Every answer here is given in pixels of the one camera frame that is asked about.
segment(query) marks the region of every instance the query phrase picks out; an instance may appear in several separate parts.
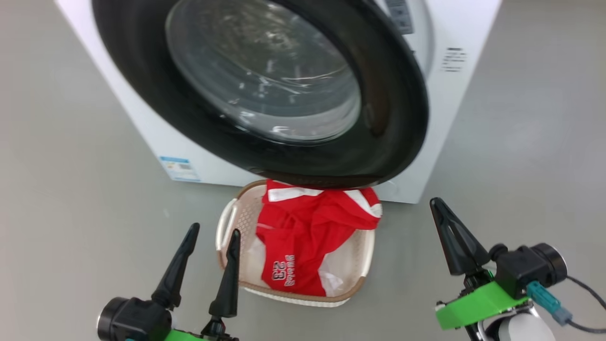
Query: laundry basket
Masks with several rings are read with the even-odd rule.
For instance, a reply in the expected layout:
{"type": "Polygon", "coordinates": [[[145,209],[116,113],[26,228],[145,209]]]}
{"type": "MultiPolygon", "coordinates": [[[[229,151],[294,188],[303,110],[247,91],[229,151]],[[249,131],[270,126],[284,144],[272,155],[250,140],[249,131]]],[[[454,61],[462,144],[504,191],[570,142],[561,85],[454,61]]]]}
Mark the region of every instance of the laundry basket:
{"type": "Polygon", "coordinates": [[[347,302],[360,290],[368,274],[375,247],[375,231],[357,230],[341,247],[327,254],[326,257],[330,257],[331,262],[337,265],[333,267],[332,272],[342,279],[342,284],[335,291],[334,296],[299,295],[271,289],[261,279],[264,259],[253,257],[248,252],[257,238],[255,233],[257,218],[263,207],[261,199],[266,189],[264,180],[251,183],[245,186],[238,197],[232,199],[223,210],[215,241],[221,268],[225,269],[227,262],[225,250],[229,237],[234,229],[239,229],[241,233],[239,279],[240,286],[245,290],[273,300],[306,306],[333,308],[347,302]]]}

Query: washing machine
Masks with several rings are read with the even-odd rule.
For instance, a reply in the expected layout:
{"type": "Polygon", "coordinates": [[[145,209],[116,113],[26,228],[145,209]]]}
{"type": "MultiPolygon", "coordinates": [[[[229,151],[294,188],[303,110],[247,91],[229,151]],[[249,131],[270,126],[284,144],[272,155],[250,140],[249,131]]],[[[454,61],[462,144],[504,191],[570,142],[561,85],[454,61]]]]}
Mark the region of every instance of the washing machine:
{"type": "Polygon", "coordinates": [[[168,176],[417,203],[500,0],[57,0],[168,176]]]}

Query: gray floor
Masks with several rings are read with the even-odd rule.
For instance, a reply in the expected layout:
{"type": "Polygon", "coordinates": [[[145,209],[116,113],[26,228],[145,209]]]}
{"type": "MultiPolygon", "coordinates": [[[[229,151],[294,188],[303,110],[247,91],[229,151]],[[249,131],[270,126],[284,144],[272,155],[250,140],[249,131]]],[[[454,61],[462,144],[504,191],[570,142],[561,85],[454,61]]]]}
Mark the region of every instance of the gray floor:
{"type": "MultiPolygon", "coordinates": [[[[3,340],[95,340],[111,297],[146,297],[190,223],[179,326],[199,331],[221,273],[215,224],[233,187],[172,182],[50,1],[0,5],[3,340]]],[[[345,306],[243,292],[242,340],[465,340],[433,317],[450,277],[427,201],[442,196],[487,246],[546,241],[606,295],[606,4],[506,1],[423,203],[385,204],[368,282],[345,306]]],[[[589,295],[553,288],[586,325],[589,295]]],[[[603,340],[551,323],[560,340],[603,340]]]]}

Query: cable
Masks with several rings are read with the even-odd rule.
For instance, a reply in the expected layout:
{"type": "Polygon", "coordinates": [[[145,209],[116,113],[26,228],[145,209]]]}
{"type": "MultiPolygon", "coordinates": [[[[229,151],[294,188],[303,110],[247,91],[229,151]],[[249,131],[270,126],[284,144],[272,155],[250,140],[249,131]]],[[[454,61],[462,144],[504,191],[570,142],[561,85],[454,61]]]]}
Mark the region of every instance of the cable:
{"type": "MultiPolygon", "coordinates": [[[[568,276],[568,279],[571,280],[572,282],[575,282],[577,285],[579,285],[581,288],[587,290],[593,297],[595,297],[596,300],[598,300],[598,302],[600,303],[600,305],[602,305],[602,307],[604,307],[604,309],[606,309],[606,301],[604,301],[604,299],[593,289],[591,289],[588,285],[586,285],[585,283],[581,282],[580,280],[574,278],[574,277],[570,277],[568,276]]],[[[582,326],[578,323],[574,323],[571,320],[569,320],[568,325],[570,325],[573,328],[576,328],[578,330],[581,331],[585,331],[587,333],[593,333],[593,334],[606,334],[606,328],[604,329],[598,329],[598,328],[589,328],[586,326],[582,326]]]]}
{"type": "Polygon", "coordinates": [[[589,293],[593,297],[595,297],[596,300],[598,300],[598,302],[602,305],[602,307],[604,307],[604,309],[606,309],[606,301],[604,301],[604,299],[597,292],[595,292],[595,290],[591,289],[587,284],[581,282],[580,280],[578,280],[574,277],[568,276],[568,279],[571,280],[572,282],[575,282],[576,284],[578,284],[581,288],[589,291],[589,293]]]}
{"type": "Polygon", "coordinates": [[[593,334],[606,334],[606,329],[596,329],[596,328],[588,328],[582,325],[579,325],[577,323],[572,322],[572,320],[568,321],[568,325],[576,328],[578,330],[581,331],[586,331],[588,333],[593,333],[593,334]]]}

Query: white label sticker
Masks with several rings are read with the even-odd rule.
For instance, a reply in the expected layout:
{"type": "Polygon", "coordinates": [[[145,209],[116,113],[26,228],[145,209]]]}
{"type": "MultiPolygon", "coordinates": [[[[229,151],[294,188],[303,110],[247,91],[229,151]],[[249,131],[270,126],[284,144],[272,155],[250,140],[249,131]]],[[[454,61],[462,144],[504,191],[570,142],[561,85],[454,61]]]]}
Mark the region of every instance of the white label sticker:
{"type": "Polygon", "coordinates": [[[391,21],[403,35],[414,33],[413,23],[410,19],[410,12],[406,5],[406,0],[387,0],[387,8],[391,16],[391,21]]]}
{"type": "Polygon", "coordinates": [[[176,181],[202,182],[191,163],[186,158],[160,157],[160,162],[168,176],[176,181]]]}
{"type": "Polygon", "coordinates": [[[449,47],[442,57],[440,69],[443,72],[461,72],[467,61],[467,52],[462,47],[449,47]]]}

